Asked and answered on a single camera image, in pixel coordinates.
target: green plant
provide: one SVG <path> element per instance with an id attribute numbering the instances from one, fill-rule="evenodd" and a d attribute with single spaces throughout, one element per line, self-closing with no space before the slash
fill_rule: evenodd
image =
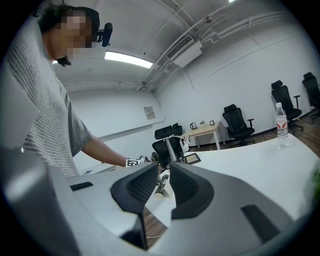
<path id="1" fill-rule="evenodd" d="M 315 170 L 313 174 L 313 183 L 314 183 L 314 195 L 313 195 L 313 204 L 315 205 L 320 201 L 320 166 Z"/>

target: white wall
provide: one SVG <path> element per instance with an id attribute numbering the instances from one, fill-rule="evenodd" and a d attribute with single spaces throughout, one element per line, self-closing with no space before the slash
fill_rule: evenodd
<path id="1" fill-rule="evenodd" d="M 160 104 L 152 94 L 94 90 L 69 97 L 86 127 L 113 150 L 131 159 L 151 156 L 154 124 L 163 123 Z M 147 120 L 144 107 L 153 107 L 156 119 Z M 73 159 L 78 170 L 100 164 L 83 152 Z"/>
<path id="2" fill-rule="evenodd" d="M 320 81 L 319 55 L 294 20 L 263 23 L 207 44 L 184 68 L 195 89 L 177 70 L 156 92 L 166 124 L 179 122 L 187 131 L 192 122 L 213 119 L 227 126 L 224 107 L 235 104 L 245 120 L 254 118 L 256 133 L 268 130 L 276 126 L 271 83 L 277 80 L 288 86 L 294 106 L 293 96 L 301 95 L 302 113 L 311 110 L 302 80 L 312 72 Z M 201 144 L 214 141 L 200 137 Z"/>

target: floor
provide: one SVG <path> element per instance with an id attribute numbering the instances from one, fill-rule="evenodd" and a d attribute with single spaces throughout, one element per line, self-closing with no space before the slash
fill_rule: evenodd
<path id="1" fill-rule="evenodd" d="M 306 144 L 318 157 L 320 157 L 320 118 L 316 118 L 315 120 L 311 120 L 311 117 L 307 116 L 302 118 L 301 120 L 297 121 L 297 125 L 303 126 L 303 131 L 301 132 L 299 128 L 295 128 L 295 136 L 301 140 L 304 144 Z M 268 140 L 275 139 L 277 137 L 277 131 L 267 132 L 262 135 L 258 135 L 248 139 L 248 141 L 255 141 L 255 143 L 265 142 Z M 238 141 L 220 144 L 222 150 L 229 149 L 232 145 L 237 144 Z M 191 148 L 191 152 L 196 151 L 211 151 L 217 150 L 216 145 L 210 146 L 202 146 L 200 148 Z M 153 214 L 148 210 L 144 209 L 144 225 L 145 225 L 145 232 L 146 232 L 146 241 L 148 247 L 150 248 L 166 231 L 167 227 L 163 225 Z"/>

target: plastic bottle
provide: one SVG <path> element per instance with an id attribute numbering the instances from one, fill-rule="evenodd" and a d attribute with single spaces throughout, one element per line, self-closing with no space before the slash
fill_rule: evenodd
<path id="1" fill-rule="evenodd" d="M 288 137 L 288 123 L 287 115 L 282 108 L 281 102 L 275 104 L 276 106 L 276 126 L 278 129 L 278 143 L 279 147 L 284 148 L 287 145 Z"/>

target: air conditioner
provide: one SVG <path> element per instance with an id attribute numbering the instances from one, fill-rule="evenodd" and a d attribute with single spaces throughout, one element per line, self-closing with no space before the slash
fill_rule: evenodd
<path id="1" fill-rule="evenodd" d="M 187 35 L 182 38 L 167 54 L 166 56 L 176 65 L 181 68 L 185 67 L 196 57 L 202 54 L 202 44 Z"/>

